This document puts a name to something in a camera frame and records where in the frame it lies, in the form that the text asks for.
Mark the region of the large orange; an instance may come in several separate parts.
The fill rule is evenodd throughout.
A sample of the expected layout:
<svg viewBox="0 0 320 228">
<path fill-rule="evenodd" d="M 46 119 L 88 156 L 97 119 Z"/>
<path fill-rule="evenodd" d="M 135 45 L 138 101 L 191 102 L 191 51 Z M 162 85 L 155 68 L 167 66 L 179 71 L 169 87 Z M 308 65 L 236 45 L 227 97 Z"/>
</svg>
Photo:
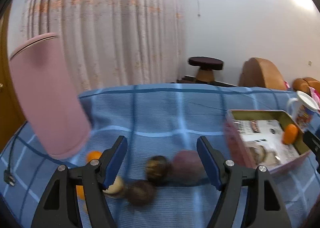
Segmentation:
<svg viewBox="0 0 320 228">
<path fill-rule="evenodd" d="M 294 124 L 289 124 L 283 132 L 282 143 L 285 145 L 291 145 L 295 142 L 297 136 L 298 127 Z"/>
</svg>

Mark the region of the pink electric kettle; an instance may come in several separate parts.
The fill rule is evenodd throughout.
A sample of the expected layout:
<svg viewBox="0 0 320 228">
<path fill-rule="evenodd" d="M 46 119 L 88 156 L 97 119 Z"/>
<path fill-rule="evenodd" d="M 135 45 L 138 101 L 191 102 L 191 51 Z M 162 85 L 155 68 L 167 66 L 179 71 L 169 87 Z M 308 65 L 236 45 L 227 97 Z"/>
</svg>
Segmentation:
<svg viewBox="0 0 320 228">
<path fill-rule="evenodd" d="M 68 74 L 58 35 L 27 40 L 13 52 L 9 68 L 23 113 L 45 151 L 54 159 L 78 153 L 91 125 Z"/>
</svg>

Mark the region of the wooden door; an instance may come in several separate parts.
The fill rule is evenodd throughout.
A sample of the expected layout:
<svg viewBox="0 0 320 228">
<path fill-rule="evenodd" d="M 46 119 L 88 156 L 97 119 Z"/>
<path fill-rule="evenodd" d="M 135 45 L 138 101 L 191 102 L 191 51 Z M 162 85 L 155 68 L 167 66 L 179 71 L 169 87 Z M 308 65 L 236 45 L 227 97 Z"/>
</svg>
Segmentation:
<svg viewBox="0 0 320 228">
<path fill-rule="evenodd" d="M 14 91 L 8 59 L 8 25 L 11 6 L 8 6 L 1 18 L 0 48 L 0 146 L 4 149 L 10 138 L 24 123 L 25 117 Z"/>
</svg>

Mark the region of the dark water chestnut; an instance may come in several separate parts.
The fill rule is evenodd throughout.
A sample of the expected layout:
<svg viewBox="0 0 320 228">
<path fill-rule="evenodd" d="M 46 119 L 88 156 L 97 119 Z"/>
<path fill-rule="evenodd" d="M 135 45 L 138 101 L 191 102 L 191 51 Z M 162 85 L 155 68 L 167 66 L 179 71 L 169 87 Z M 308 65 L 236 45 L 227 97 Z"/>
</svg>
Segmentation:
<svg viewBox="0 0 320 228">
<path fill-rule="evenodd" d="M 133 206 L 151 204 L 156 196 L 156 188 L 146 180 L 137 180 L 127 187 L 125 198 Z"/>
<path fill-rule="evenodd" d="M 170 162 L 162 155 L 149 158 L 145 164 L 146 179 L 153 186 L 162 186 L 166 182 L 170 170 Z"/>
</svg>

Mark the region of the round layered sugarcane piece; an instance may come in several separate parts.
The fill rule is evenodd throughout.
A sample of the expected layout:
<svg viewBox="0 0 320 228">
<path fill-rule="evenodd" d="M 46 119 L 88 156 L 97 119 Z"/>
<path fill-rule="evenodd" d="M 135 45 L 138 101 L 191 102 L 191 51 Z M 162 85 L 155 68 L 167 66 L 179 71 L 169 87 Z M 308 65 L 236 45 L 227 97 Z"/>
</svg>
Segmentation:
<svg viewBox="0 0 320 228">
<path fill-rule="evenodd" d="M 125 184 L 123 179 L 120 176 L 116 176 L 114 183 L 110 185 L 106 190 L 103 190 L 103 192 L 106 195 L 117 195 L 121 193 L 124 190 Z"/>
</svg>

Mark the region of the floral pink curtain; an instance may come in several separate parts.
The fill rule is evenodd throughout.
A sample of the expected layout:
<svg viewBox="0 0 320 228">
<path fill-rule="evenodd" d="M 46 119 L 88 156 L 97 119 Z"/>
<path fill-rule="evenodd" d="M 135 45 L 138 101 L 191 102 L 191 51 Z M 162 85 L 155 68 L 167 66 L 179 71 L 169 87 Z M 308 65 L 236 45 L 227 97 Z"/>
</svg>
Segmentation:
<svg viewBox="0 0 320 228">
<path fill-rule="evenodd" d="M 21 33 L 57 33 L 83 92 L 175 81 L 183 27 L 182 0 L 24 0 Z"/>
</svg>

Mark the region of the white printed mug with lid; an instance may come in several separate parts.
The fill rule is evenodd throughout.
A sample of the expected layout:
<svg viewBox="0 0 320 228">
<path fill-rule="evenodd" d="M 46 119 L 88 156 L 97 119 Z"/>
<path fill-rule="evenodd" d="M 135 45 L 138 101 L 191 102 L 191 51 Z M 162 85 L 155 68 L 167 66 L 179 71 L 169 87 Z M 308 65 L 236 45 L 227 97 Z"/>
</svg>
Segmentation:
<svg viewBox="0 0 320 228">
<path fill-rule="evenodd" d="M 305 131 L 313 116 L 319 112 L 319 105 L 308 94 L 297 91 L 297 97 L 290 98 L 286 105 L 286 112 L 298 127 Z"/>
</svg>

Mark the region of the small orange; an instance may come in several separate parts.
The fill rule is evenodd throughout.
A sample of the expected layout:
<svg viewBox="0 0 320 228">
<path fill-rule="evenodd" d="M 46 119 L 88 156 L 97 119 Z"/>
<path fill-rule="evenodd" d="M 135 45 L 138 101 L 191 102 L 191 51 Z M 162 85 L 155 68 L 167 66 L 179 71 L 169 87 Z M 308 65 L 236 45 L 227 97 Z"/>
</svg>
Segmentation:
<svg viewBox="0 0 320 228">
<path fill-rule="evenodd" d="M 79 199 L 85 200 L 85 195 L 84 195 L 84 187 L 81 185 L 76 185 L 76 193 Z"/>
<path fill-rule="evenodd" d="M 89 153 L 87 153 L 86 155 L 86 162 L 89 163 L 92 160 L 99 160 L 101 157 L 102 153 L 100 151 L 90 151 Z"/>
</svg>

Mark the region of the pink metal tin box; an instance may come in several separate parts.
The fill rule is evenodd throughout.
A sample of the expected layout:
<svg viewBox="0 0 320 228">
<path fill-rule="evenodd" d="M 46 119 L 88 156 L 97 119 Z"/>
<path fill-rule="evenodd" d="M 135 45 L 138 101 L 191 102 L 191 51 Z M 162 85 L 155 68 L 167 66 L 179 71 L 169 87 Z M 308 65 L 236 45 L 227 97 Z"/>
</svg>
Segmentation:
<svg viewBox="0 0 320 228">
<path fill-rule="evenodd" d="M 273 176 L 294 170 L 311 151 L 300 128 L 292 144 L 282 142 L 290 124 L 295 123 L 283 110 L 228 110 L 225 137 L 231 158 L 248 168 L 264 165 Z"/>
</svg>

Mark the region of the pink floral blanket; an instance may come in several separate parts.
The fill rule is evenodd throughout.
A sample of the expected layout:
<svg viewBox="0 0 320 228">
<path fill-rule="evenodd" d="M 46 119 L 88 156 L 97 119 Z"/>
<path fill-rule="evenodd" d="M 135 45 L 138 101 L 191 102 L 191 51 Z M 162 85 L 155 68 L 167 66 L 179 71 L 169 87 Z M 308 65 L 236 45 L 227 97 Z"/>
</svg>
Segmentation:
<svg viewBox="0 0 320 228">
<path fill-rule="evenodd" d="M 317 105 L 320 108 L 320 94 L 319 94 L 319 92 L 313 87 L 309 87 L 309 90 L 310 90 L 310 96 L 314 99 L 314 101 L 317 103 Z"/>
</svg>

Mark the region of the purple round fruit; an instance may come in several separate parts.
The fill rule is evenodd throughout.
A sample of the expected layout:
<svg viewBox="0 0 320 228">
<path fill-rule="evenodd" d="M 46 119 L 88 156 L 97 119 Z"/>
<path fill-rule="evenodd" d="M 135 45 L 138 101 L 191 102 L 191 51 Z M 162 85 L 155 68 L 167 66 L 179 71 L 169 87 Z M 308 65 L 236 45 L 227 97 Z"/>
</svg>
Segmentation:
<svg viewBox="0 0 320 228">
<path fill-rule="evenodd" d="M 193 150 L 182 150 L 171 161 L 171 176 L 175 181 L 186 185 L 195 185 L 206 177 L 202 161 Z"/>
</svg>

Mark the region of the brown leather sofa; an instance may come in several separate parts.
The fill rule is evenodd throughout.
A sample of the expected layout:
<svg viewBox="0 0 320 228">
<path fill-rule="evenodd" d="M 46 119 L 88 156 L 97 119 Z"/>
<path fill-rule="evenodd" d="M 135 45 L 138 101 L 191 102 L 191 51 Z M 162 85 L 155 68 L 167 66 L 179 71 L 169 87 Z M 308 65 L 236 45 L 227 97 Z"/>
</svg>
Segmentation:
<svg viewBox="0 0 320 228">
<path fill-rule="evenodd" d="M 319 96 L 320 82 L 312 77 L 297 78 L 292 84 L 294 91 L 302 91 L 311 96 L 311 88 L 315 90 L 315 94 Z"/>
</svg>

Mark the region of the dark round stool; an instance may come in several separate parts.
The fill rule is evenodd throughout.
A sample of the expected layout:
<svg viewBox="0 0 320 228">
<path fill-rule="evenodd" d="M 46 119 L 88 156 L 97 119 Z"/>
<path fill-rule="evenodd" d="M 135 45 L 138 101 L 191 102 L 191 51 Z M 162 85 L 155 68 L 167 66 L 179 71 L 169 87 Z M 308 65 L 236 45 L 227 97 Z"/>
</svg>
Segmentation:
<svg viewBox="0 0 320 228">
<path fill-rule="evenodd" d="M 224 62 L 217 58 L 195 56 L 189 58 L 188 64 L 199 68 L 196 81 L 210 83 L 215 81 L 214 71 L 223 70 Z"/>
</svg>

